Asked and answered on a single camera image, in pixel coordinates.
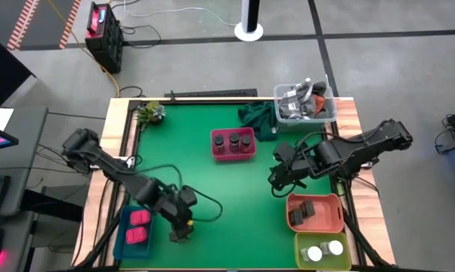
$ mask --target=red container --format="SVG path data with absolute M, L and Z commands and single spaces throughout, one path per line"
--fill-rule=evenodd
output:
M 144 227 L 136 227 L 130 230 L 127 230 L 127 243 L 129 245 L 135 243 L 142 243 L 147 240 L 147 231 Z
M 292 226 L 288 214 L 293 209 L 299 208 L 305 200 L 311 200 L 315 214 L 304 218 L 303 224 Z M 331 193 L 329 195 L 298 195 L 291 193 L 286 198 L 286 222 L 295 232 L 301 233 L 339 233 L 343 230 L 343 213 L 340 198 Z
M 249 135 L 251 137 L 251 150 L 248 153 L 241 152 L 239 149 L 236 152 L 233 152 L 229 147 L 229 135 L 231 133 L 238 133 L 240 138 L 244 135 Z M 220 134 L 224 137 L 224 152 L 222 154 L 216 153 L 216 146 L 214 145 L 214 137 Z M 251 159 L 256 153 L 256 143 L 255 143 L 255 132 L 252 128 L 228 128 L 228 129 L 215 129 L 211 131 L 211 152 L 212 156 L 218 162 L 230 162 L 230 161 L 239 161 L 239 160 L 246 160 Z
M 147 210 L 135 211 L 130 214 L 130 224 L 134 226 L 146 224 L 150 221 L 150 213 Z

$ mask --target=orange striped tape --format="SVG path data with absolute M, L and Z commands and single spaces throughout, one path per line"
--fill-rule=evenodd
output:
M 75 23 L 76 14 L 78 13 L 79 3 L 82 0 L 75 0 L 73 6 L 71 7 L 70 15 L 67 19 L 67 24 L 64 26 L 63 35 L 60 40 L 60 48 L 64 49 L 67 46 L 68 38 L 70 37 L 71 29 L 73 28 L 73 23 Z
M 19 18 L 17 18 L 16 26 L 11 33 L 9 38 L 8 48 L 11 50 L 19 49 L 21 42 L 23 41 L 24 34 L 28 30 L 31 19 L 36 12 L 39 0 L 26 0 L 23 10 L 21 11 Z

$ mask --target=black clamp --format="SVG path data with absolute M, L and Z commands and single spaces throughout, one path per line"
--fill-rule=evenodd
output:
M 171 102 L 171 103 L 177 102 L 177 101 L 175 100 L 174 90 L 170 90 L 170 102 Z

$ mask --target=yellow cable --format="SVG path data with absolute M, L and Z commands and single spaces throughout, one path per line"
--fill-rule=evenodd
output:
M 67 21 L 63 18 L 63 15 L 61 15 L 61 13 L 59 12 L 59 10 L 56 8 L 56 6 L 53 4 L 53 1 L 52 0 L 47 0 L 49 5 L 53 8 L 54 12 L 56 12 L 56 14 L 58 15 L 58 17 L 65 23 L 65 25 L 67 24 Z M 75 33 L 73 33 L 73 30 L 71 30 L 71 35 L 73 35 L 73 38 L 75 38 L 75 41 L 76 43 L 78 44 L 79 48 L 82 49 L 83 52 L 85 52 L 85 54 L 87 54 L 92 60 L 94 60 L 94 62 L 96 62 L 100 67 L 101 69 L 107 73 L 107 75 L 110 77 L 110 79 L 112 80 L 113 84 L 115 85 L 115 88 L 116 88 L 116 96 L 117 97 L 120 97 L 120 87 L 119 87 L 119 84 L 116 82 L 115 78 L 112 76 L 112 74 L 110 72 L 107 71 L 107 69 L 105 69 L 105 67 L 103 67 L 99 62 L 97 62 L 97 60 L 95 60 L 95 58 L 93 56 L 90 55 L 90 53 L 88 53 L 85 48 L 83 47 L 82 44 L 79 43 L 79 40 L 78 38 L 76 38 L 76 35 Z

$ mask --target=wooden table frame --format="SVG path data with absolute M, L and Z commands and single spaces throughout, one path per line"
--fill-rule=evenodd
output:
M 139 134 L 136 119 L 133 118 L 133 109 L 137 105 L 151 100 L 157 100 L 165 104 L 173 102 L 171 98 L 164 97 L 113 98 L 110 100 L 110 106 L 108 108 L 100 142 L 100 145 L 105 152 L 109 153 L 111 156 L 131 156 L 136 153 Z M 197 102 L 197 104 L 238 104 L 259 100 L 273 100 L 273 98 L 177 97 L 173 103 L 192 104 L 193 102 Z M 339 134 L 344 138 L 360 134 L 362 132 L 361 125 L 358 120 L 353 98 L 336 98 L 336 107 L 337 122 L 327 124 L 326 130 Z M 373 174 L 370 170 L 362 170 L 360 176 L 370 183 L 375 184 Z M 122 206 L 124 198 L 124 188 L 122 186 L 107 182 L 103 173 L 94 172 L 91 177 L 88 197 L 84 209 L 84 220 L 82 222 L 82 224 L 84 224 L 82 226 L 83 235 L 79 233 L 75 252 L 73 254 L 73 256 L 78 254 L 78 258 L 72 265 L 80 263 L 91 251 L 94 243 L 96 243 L 101 234 L 103 234 L 107 223 L 111 221 L 115 212 Z M 388 239 L 384 216 L 382 214 L 382 207 L 380 206 L 377 193 L 364 184 L 353 182 L 351 191 L 345 196 L 342 196 L 341 200 L 344 207 L 346 207 L 350 213 L 354 212 L 356 214 L 359 229 L 372 247 L 388 263 L 394 264 L 395 260 L 392 254 L 392 248 Z M 348 228 L 346 228 L 346 233 L 350 244 L 352 264 L 363 264 L 367 258 L 363 258 L 363 261 L 359 261 L 359 256 L 362 256 L 362 252 L 354 242 L 353 235 L 351 235 Z M 116 237 L 116 232 L 112 235 L 107 250 L 104 250 L 99 259 L 95 262 L 95 266 L 98 264 L 101 264 L 102 266 L 115 264 L 115 260 L 113 259 L 114 237 Z

